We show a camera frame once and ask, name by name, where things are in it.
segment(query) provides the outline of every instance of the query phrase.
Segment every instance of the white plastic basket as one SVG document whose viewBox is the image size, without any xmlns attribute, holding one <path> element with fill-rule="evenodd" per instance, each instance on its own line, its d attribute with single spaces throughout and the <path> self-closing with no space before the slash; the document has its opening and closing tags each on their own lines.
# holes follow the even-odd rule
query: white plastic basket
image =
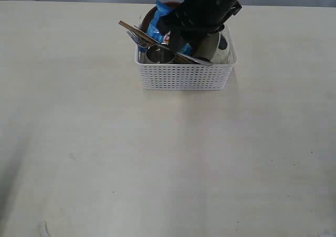
<svg viewBox="0 0 336 237">
<path fill-rule="evenodd" d="M 228 64 L 206 67 L 198 64 L 142 64 L 139 50 L 135 49 L 135 62 L 139 65 L 142 84 L 148 90 L 220 90 L 224 87 L 237 56 L 230 30 L 224 29 L 229 52 Z"/>
</svg>

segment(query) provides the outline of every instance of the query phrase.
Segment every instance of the perforated basket wall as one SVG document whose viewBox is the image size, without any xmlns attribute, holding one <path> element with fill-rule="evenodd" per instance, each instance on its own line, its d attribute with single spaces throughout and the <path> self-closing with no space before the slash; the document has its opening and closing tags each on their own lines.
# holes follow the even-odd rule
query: perforated basket wall
<svg viewBox="0 0 336 237">
<path fill-rule="evenodd" d="M 148 90 L 220 90 L 224 87 L 237 56 L 229 28 L 225 27 L 229 43 L 228 64 L 206 67 L 198 64 L 142 64 L 139 51 L 135 62 L 139 65 L 142 84 Z"/>
</svg>

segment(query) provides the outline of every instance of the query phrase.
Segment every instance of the metal fork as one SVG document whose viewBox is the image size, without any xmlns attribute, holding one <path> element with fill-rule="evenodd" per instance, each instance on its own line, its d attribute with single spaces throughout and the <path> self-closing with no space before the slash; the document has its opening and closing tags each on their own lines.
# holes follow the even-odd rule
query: metal fork
<svg viewBox="0 0 336 237">
<path fill-rule="evenodd" d="M 142 39 L 141 37 L 139 37 L 138 35 L 136 35 L 133 32 L 127 31 L 127 34 L 141 48 L 149 48 L 151 45 L 154 44 L 154 43 L 150 43 L 148 41 L 145 41 L 144 39 Z M 177 52 L 176 55 L 178 57 L 180 57 L 180 58 L 182 57 L 181 59 L 184 60 L 185 62 L 192 61 L 192 62 L 195 62 L 197 64 L 201 64 L 201 65 L 208 66 L 208 67 L 213 65 L 212 62 L 208 62 L 208 61 L 205 61 L 205 60 L 197 59 L 197 58 L 191 57 L 189 55 L 185 55 L 185 54 L 180 53 L 180 52 Z"/>
</svg>

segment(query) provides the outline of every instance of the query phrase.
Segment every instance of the stainless steel cup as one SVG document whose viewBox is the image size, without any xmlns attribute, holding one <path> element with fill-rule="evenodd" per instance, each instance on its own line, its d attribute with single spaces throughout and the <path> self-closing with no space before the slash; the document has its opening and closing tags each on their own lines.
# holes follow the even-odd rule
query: stainless steel cup
<svg viewBox="0 0 336 237">
<path fill-rule="evenodd" d="M 164 46 L 156 44 L 150 46 L 146 51 L 147 64 L 170 64 L 173 63 L 175 54 Z"/>
</svg>

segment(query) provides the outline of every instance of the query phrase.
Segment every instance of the snack package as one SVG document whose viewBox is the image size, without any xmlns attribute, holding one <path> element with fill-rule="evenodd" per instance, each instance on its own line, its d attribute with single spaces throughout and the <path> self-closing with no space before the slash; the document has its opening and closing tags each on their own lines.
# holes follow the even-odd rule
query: snack package
<svg viewBox="0 0 336 237">
<path fill-rule="evenodd" d="M 156 7 L 157 10 L 154 14 L 154 18 L 150 22 L 148 29 L 147 29 L 147 34 L 151 36 L 153 39 L 157 40 L 159 43 L 169 43 L 169 35 L 170 32 L 167 33 L 165 36 L 162 36 L 159 32 L 159 30 L 156 27 L 156 23 L 158 23 L 159 18 L 161 16 L 167 15 L 172 11 L 171 8 L 166 6 L 165 4 L 161 3 L 160 1 L 156 1 Z M 181 50 L 180 53 L 184 53 L 186 55 L 191 55 L 192 53 L 192 47 L 189 44 L 186 44 Z"/>
</svg>

